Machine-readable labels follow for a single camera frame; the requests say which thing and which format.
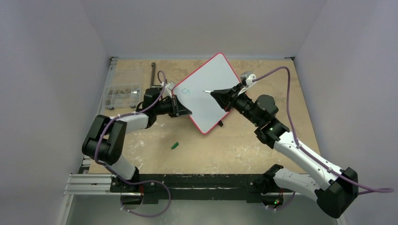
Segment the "pink framed whiteboard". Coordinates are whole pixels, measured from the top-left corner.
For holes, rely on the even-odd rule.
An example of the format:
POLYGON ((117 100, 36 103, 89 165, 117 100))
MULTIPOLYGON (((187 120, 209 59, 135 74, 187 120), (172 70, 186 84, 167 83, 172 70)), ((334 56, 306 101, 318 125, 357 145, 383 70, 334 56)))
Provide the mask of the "pink framed whiteboard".
POLYGON ((192 111, 190 119, 202 134, 208 134, 228 113, 204 90, 229 89, 240 82, 226 56, 219 52, 172 90, 180 102, 192 111))

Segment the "green marker cap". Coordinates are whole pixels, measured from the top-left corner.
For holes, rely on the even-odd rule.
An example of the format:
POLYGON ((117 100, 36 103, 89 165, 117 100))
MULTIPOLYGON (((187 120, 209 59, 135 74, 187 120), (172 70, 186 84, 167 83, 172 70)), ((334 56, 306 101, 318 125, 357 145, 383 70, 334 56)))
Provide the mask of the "green marker cap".
POLYGON ((171 149, 174 150, 179 145, 179 142, 176 142, 172 145, 171 149))

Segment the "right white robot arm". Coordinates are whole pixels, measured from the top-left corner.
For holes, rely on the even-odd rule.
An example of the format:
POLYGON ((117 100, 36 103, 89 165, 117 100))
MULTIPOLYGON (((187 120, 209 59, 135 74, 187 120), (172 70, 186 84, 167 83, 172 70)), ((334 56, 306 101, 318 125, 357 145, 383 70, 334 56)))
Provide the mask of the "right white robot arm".
POLYGON ((242 88, 238 84, 209 94, 224 111, 235 109, 254 124, 254 132, 262 144, 287 156, 307 173, 297 174, 274 165, 265 173, 265 188, 298 192, 314 200, 328 216, 340 218, 359 195, 359 188, 353 184, 358 181, 357 172, 350 167, 342 169, 313 150, 306 150, 306 145, 276 118, 278 107, 272 96, 260 95, 253 101, 241 93, 242 88))

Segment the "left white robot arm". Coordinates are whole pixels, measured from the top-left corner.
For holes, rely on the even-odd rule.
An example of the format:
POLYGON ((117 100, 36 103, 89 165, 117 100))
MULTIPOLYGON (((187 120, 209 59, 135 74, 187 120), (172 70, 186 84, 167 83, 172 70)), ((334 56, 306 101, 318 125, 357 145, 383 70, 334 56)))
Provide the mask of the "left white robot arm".
POLYGON ((148 88, 135 112, 115 117, 96 116, 83 142, 82 153, 118 176, 129 192, 139 188, 140 179, 139 169, 122 155, 125 136, 150 128, 159 115, 176 118, 192 114, 175 95, 163 97, 164 91, 160 87, 148 88))

